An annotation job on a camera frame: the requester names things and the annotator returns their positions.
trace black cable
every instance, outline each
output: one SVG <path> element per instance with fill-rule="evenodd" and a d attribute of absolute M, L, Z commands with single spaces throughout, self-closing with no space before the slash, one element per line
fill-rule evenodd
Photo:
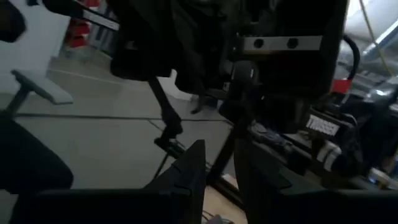
<path fill-rule="evenodd" d="M 153 125 L 155 128 L 157 128 L 159 131 L 163 131 L 163 129 L 162 128 L 160 128 L 158 125 L 156 125 L 155 123 L 153 123 L 151 120 L 147 120 L 151 125 Z M 185 147 L 180 141 L 178 141 L 178 140 L 175 140 L 176 141 L 176 143 L 177 144 L 179 144 L 179 145 L 181 145 L 184 149 L 186 149 L 187 147 Z M 207 162 L 206 161 L 206 169 L 208 169 L 208 170 L 210 170 L 210 168 L 212 167 L 213 165 L 211 164 L 211 163 L 209 163 L 209 162 Z"/>
<path fill-rule="evenodd" d="M 207 212 L 207 211 L 205 211 L 205 210 L 203 210 L 202 212 L 205 213 L 205 214 L 207 214 L 207 215 L 209 215 L 209 216 L 212 217 L 212 218 L 214 217 L 214 215 L 211 214 L 210 212 Z"/>
<path fill-rule="evenodd" d="M 138 120 L 138 121 L 162 121 L 162 118 L 135 118 L 125 116 L 96 116 L 96 115 L 77 115 L 77 114 L 46 114 L 46 113 L 18 113 L 17 118 L 71 118 L 71 119 L 118 119 L 118 120 Z M 225 122 L 224 119 L 181 119 L 181 121 L 192 122 Z"/>
<path fill-rule="evenodd" d="M 204 214 L 202 214 L 201 216 L 202 216 L 206 221 L 209 220 Z"/>
<path fill-rule="evenodd" d="M 226 218 L 223 218 L 223 223 L 225 223 L 225 224 L 234 224 L 234 222 L 232 222 L 231 220 L 226 219 Z"/>
<path fill-rule="evenodd" d="M 343 36 L 343 40 L 349 45 L 349 47 L 353 51 L 353 68 L 351 69 L 351 72 L 349 73 L 349 76 L 347 78 L 347 80 L 352 80 L 354 79 L 356 72 L 358 71 L 359 63 L 361 61 L 361 53 L 359 52 L 358 46 L 350 37 L 348 37 L 347 34 Z"/>
<path fill-rule="evenodd" d="M 164 158 L 162 159 L 162 162 L 160 162 L 160 165 L 159 165 L 159 167 L 157 168 L 157 171 L 156 171 L 156 173 L 155 173 L 155 175 L 154 175 L 154 178 L 153 178 L 152 180 L 156 179 L 156 178 L 160 175 L 160 173 L 162 172 L 162 169 L 163 169 L 163 167 L 164 167 L 164 165 L 165 165 L 165 163 L 166 163 L 166 161 L 167 161 L 167 159 L 168 159 L 169 157 L 170 157 L 170 156 L 169 156 L 168 154 L 166 154 L 166 155 L 164 156 Z"/>

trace gray floor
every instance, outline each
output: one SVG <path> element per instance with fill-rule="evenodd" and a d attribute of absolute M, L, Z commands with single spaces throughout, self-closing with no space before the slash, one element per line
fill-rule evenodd
<path fill-rule="evenodd" d="M 106 63 L 83 64 L 65 58 L 51 63 L 48 77 L 68 91 L 73 105 L 53 106 L 31 96 L 21 113 L 115 116 L 136 119 L 18 118 L 27 128 L 70 166 L 75 175 L 73 188 L 137 188 L 154 175 L 164 152 L 154 145 L 164 124 L 160 108 L 146 83 L 125 81 L 111 76 Z M 11 95 L 0 95 L 5 107 Z M 188 101 L 170 99 L 184 121 L 184 133 L 178 140 L 186 147 L 197 139 L 206 141 L 206 159 L 212 163 L 228 135 L 230 127 L 215 111 L 206 109 L 191 115 Z M 225 172 L 234 174 L 232 162 Z M 0 191 L 0 223 L 6 223 L 15 196 Z"/>

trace metal bar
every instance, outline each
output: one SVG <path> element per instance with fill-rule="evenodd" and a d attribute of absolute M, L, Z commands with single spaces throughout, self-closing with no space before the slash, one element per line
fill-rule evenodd
<path fill-rule="evenodd" d="M 167 144 L 165 144 L 161 138 L 155 139 L 155 144 L 163 149 L 168 156 L 171 156 L 174 159 L 179 159 L 185 153 L 185 150 L 177 143 L 171 143 L 169 141 Z"/>
<path fill-rule="evenodd" d="M 166 154 L 166 155 L 164 156 L 164 158 L 162 159 L 162 162 L 160 163 L 160 166 L 157 168 L 157 171 L 156 171 L 155 176 L 154 176 L 153 179 L 156 179 L 156 178 L 159 176 L 160 172 L 162 172 L 162 169 L 163 169 L 163 167 L 164 167 L 164 164 L 166 163 L 166 161 L 167 161 L 168 158 L 169 158 L 169 154 Z"/>
<path fill-rule="evenodd" d="M 162 113 L 168 110 L 174 110 L 159 80 L 156 77 L 150 78 L 148 80 L 148 84 L 152 89 L 152 91 L 154 92 L 156 100 L 159 102 L 160 108 L 162 109 Z"/>
<path fill-rule="evenodd" d="M 71 119 L 120 119 L 120 120 L 141 120 L 141 121 L 161 121 L 162 118 L 142 118 L 126 116 L 101 116 L 101 115 L 76 115 L 76 114 L 47 114 L 47 113 L 18 113 L 20 118 L 71 118 Z M 189 122 L 222 122 L 222 119 L 181 119 Z"/>
<path fill-rule="evenodd" d="M 394 43 L 394 41 L 397 39 L 397 35 L 398 21 L 393 23 L 393 25 L 391 25 L 384 33 L 382 33 L 380 37 L 377 38 L 376 42 L 381 49 L 385 49 L 386 47 Z M 378 51 L 376 45 L 374 43 L 371 43 L 371 45 L 369 45 L 364 50 L 362 55 L 363 60 L 369 61 L 377 59 Z"/>
<path fill-rule="evenodd" d="M 211 186 L 230 202 L 238 206 L 241 210 L 244 210 L 239 190 L 235 186 L 222 177 L 219 177 Z"/>
<path fill-rule="evenodd" d="M 245 54 L 261 54 L 281 50 L 319 50 L 322 36 L 243 37 Z"/>
<path fill-rule="evenodd" d="M 244 133 L 247 131 L 248 124 L 249 119 L 247 117 L 243 117 L 237 122 L 232 131 L 229 133 L 223 148 L 218 154 L 215 163 L 207 175 L 207 185 L 213 185 L 221 177 L 228 161 L 233 155 L 235 140 L 244 135 Z"/>
<path fill-rule="evenodd" d="M 8 104 L 7 108 L 4 110 L 4 113 L 10 116 L 11 118 L 14 118 L 19 108 L 22 106 L 23 102 L 28 97 L 29 93 L 30 93 L 30 88 L 21 85 L 17 94 L 14 96 L 12 101 Z"/>

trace machine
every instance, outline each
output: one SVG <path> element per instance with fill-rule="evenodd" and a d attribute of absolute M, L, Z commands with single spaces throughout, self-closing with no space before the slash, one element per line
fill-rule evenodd
<path fill-rule="evenodd" d="M 176 86 L 200 98 L 193 113 L 201 110 L 205 97 L 215 97 L 212 89 L 220 90 L 229 83 L 220 113 L 234 127 L 207 174 L 207 184 L 245 209 L 250 224 L 279 222 L 283 214 L 292 214 L 284 218 L 293 221 L 300 219 L 302 213 L 306 213 L 302 217 L 306 222 L 318 223 L 320 215 L 334 208 L 329 203 L 343 204 L 337 211 L 356 221 L 360 214 L 373 211 L 372 205 L 381 209 L 383 203 L 383 211 L 387 212 L 398 203 L 395 192 L 334 191 L 302 177 L 313 163 L 320 172 L 327 170 L 344 177 L 364 172 L 360 144 L 353 138 L 358 123 L 342 113 L 330 96 L 347 0 L 107 0 L 118 21 L 72 0 L 27 2 L 118 31 L 119 48 L 111 71 L 119 77 L 149 83 L 166 124 L 155 143 L 167 156 L 180 157 L 188 152 L 173 141 L 183 131 L 181 119 L 157 77 L 167 77 L 175 69 Z M 126 60 L 126 44 L 132 40 L 141 55 L 139 68 L 132 68 Z M 297 150 L 283 147 L 288 152 L 288 163 L 282 165 L 283 162 L 270 159 L 267 150 L 256 147 L 264 141 L 255 140 L 248 132 L 254 120 L 278 133 L 306 129 L 318 144 L 304 160 L 295 153 Z M 240 193 L 220 179 L 233 152 Z M 155 175 L 154 181 L 161 178 Z M 72 192 L 72 198 L 80 194 Z M 54 200 L 52 193 L 39 195 Z M 303 204 L 310 204 L 314 216 Z M 357 204 L 360 209 L 349 212 Z"/>

